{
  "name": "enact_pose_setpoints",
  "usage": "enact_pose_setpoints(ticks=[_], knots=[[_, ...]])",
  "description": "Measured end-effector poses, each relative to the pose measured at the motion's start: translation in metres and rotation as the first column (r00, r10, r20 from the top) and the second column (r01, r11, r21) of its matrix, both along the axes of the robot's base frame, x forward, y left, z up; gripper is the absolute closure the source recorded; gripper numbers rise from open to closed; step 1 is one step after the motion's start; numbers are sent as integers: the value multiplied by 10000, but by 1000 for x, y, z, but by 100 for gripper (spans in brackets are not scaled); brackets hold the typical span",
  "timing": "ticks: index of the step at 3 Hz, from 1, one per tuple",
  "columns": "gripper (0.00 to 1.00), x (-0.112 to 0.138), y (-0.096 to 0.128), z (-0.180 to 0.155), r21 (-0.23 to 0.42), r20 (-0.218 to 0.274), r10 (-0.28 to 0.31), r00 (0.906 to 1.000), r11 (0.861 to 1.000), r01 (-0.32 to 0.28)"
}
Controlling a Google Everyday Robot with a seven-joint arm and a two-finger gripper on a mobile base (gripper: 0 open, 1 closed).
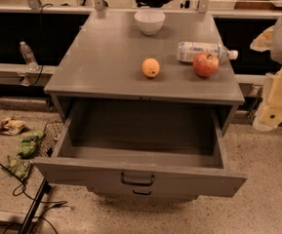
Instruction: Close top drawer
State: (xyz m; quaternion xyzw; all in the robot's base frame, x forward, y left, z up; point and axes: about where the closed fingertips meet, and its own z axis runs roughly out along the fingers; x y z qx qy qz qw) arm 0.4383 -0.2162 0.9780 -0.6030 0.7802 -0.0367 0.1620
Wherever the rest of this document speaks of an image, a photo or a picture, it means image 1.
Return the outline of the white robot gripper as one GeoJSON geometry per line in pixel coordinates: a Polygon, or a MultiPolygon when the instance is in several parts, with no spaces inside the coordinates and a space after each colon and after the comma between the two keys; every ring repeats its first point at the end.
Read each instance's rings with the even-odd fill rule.
{"type": "MultiPolygon", "coordinates": [[[[257,52],[270,50],[271,58],[282,64],[282,15],[274,26],[267,28],[253,40],[250,49],[257,52]]],[[[267,132],[277,128],[281,123],[282,67],[275,74],[265,75],[262,102],[255,113],[253,127],[258,131],[267,132]]]]}

